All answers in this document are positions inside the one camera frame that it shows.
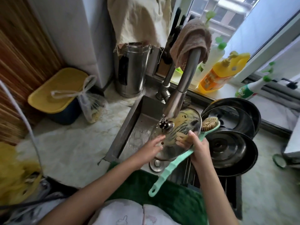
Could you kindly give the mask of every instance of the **yellow lid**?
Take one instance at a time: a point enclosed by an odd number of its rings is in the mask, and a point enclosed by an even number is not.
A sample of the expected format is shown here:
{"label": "yellow lid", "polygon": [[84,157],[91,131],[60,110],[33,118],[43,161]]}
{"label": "yellow lid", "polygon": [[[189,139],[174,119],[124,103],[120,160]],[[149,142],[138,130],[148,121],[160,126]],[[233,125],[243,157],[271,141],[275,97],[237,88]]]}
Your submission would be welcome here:
{"label": "yellow lid", "polygon": [[74,97],[55,99],[51,96],[53,90],[81,91],[88,74],[75,68],[64,68],[47,80],[28,97],[28,103],[44,113],[55,114],[63,111]]}

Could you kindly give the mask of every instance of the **faucet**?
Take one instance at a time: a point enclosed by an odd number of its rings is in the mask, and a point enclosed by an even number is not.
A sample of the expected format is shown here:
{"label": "faucet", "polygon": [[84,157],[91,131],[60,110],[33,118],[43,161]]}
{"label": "faucet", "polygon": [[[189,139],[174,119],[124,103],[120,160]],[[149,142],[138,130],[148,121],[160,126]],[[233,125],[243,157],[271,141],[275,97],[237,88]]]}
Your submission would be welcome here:
{"label": "faucet", "polygon": [[188,87],[193,79],[194,73],[196,71],[198,61],[201,55],[200,48],[194,48],[190,50],[185,70],[183,71],[182,77],[178,83],[176,90],[170,94],[168,91],[170,87],[170,81],[175,71],[175,64],[172,62],[165,79],[156,94],[156,98],[159,100],[164,100],[166,102],[163,108],[163,118],[160,121],[160,128],[170,129],[174,127],[174,123],[169,122],[168,119],[177,117],[183,101],[185,99]]}

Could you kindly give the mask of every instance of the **yellow container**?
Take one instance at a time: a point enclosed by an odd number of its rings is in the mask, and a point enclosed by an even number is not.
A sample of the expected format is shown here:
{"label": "yellow container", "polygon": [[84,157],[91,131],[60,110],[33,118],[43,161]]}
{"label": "yellow container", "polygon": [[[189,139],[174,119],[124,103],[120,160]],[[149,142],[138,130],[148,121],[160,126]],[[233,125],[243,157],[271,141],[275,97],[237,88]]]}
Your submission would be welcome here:
{"label": "yellow container", "polygon": [[214,64],[208,74],[200,81],[198,91],[205,94],[220,89],[245,67],[249,58],[250,53],[238,54],[232,51],[227,59]]}
{"label": "yellow container", "polygon": [[59,113],[73,101],[74,97],[55,99],[51,96],[51,91],[82,91],[87,77],[88,74],[75,68],[61,69],[28,97],[28,103],[47,114]]}

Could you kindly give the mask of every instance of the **green towel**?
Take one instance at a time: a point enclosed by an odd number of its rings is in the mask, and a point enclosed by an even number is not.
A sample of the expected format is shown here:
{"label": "green towel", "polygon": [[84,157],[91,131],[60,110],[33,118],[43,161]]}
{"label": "green towel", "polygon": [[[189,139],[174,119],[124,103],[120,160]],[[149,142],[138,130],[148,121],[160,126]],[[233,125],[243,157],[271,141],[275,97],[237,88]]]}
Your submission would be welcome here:
{"label": "green towel", "polygon": [[[116,166],[111,163],[108,170]],[[155,197],[148,191],[157,181],[157,176],[144,170],[133,172],[108,200],[128,199],[140,205],[155,205],[165,211],[175,222],[182,225],[207,225],[203,197],[200,193],[184,186],[166,181]]]}

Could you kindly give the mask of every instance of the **hand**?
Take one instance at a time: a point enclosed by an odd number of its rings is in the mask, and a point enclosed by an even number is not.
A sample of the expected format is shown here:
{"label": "hand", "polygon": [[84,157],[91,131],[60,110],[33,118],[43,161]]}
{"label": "hand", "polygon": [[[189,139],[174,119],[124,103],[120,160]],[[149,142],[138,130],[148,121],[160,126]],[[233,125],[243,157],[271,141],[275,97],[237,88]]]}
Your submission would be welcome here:
{"label": "hand", "polygon": [[212,158],[209,151],[209,143],[206,138],[202,141],[192,131],[188,132],[188,138],[192,140],[195,149],[191,155],[191,161],[194,167],[197,169],[200,166],[212,165]]}
{"label": "hand", "polygon": [[153,140],[149,140],[140,150],[129,157],[135,163],[137,170],[154,159],[157,153],[163,149],[161,142],[165,137],[164,135],[159,135]]}

